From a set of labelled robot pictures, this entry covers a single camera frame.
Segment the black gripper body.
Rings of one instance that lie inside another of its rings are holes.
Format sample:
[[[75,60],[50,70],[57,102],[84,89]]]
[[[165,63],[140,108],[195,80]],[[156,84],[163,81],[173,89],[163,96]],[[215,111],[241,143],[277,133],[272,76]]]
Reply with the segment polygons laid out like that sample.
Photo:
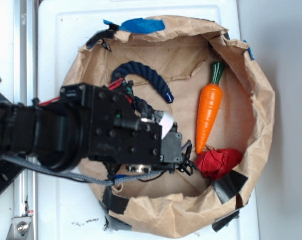
[[[133,102],[118,89],[90,84],[61,88],[60,103],[75,131],[74,156],[103,162],[109,169],[125,165],[130,172],[170,172],[191,175],[191,142],[182,144],[177,124],[164,111]]]

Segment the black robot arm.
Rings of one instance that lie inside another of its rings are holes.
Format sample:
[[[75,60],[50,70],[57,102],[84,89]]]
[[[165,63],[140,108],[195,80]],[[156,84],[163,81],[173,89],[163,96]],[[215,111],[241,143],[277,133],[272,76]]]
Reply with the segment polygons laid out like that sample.
[[[177,124],[145,102],[134,107],[123,88],[67,85],[57,100],[31,106],[0,101],[0,154],[35,156],[53,170],[74,168],[83,158],[105,165],[109,174],[131,172],[189,175],[191,143],[182,145]]]

